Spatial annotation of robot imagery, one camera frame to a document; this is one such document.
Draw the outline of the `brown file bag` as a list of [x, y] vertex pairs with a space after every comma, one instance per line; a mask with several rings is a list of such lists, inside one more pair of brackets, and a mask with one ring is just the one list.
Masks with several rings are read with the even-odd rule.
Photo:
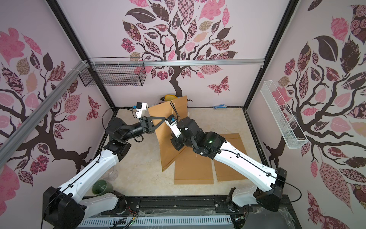
[[[178, 114], [181, 118], [188, 116], [188, 101], [187, 96], [179, 97], [171, 101], [176, 108]], [[148, 108], [150, 116], [165, 117], [168, 118], [170, 115], [176, 116], [174, 109], [172, 108], [170, 102], [164, 102], [159, 105]], [[156, 130], [155, 134], [157, 136], [160, 156], [161, 156], [161, 166], [162, 172], [164, 172], [178, 157], [182, 150], [177, 151], [171, 143], [172, 131], [170, 127], [163, 122]]]
[[[239, 133], [234, 134], [222, 134], [222, 137], [229, 142], [232, 147], [246, 155], [246, 149]], [[236, 181], [247, 180], [240, 171], [237, 171], [237, 162], [239, 158], [235, 157], [232, 153], [223, 151], [225, 153], [224, 160], [213, 160], [216, 171], [216, 177], [218, 182], [224, 181]]]
[[175, 185], [211, 185], [214, 184], [212, 160], [196, 154], [191, 148], [185, 148], [175, 160]]

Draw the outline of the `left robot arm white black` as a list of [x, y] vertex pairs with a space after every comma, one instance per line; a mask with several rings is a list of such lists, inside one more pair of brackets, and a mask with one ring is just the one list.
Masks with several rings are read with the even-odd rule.
[[121, 194], [108, 191], [93, 198], [84, 196], [102, 175], [127, 155], [131, 148], [129, 139], [154, 133], [166, 120], [158, 117], [159, 123], [154, 124], [155, 119], [143, 116], [133, 125], [127, 125], [118, 117], [111, 119], [105, 130], [111, 139], [99, 156], [58, 188], [49, 187], [44, 192], [42, 221], [56, 229], [75, 229], [86, 218], [114, 210], [123, 197]]

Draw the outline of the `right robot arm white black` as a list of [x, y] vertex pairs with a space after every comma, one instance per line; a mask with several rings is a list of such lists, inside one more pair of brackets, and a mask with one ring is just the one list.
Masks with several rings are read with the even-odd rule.
[[172, 131], [171, 143], [176, 150], [188, 147], [194, 153], [223, 163], [252, 181], [249, 188], [233, 188], [228, 201], [238, 207], [259, 204], [263, 208], [278, 211], [287, 171], [265, 166], [234, 147], [215, 132], [204, 132], [191, 118], [178, 120], [169, 116], [165, 123]]

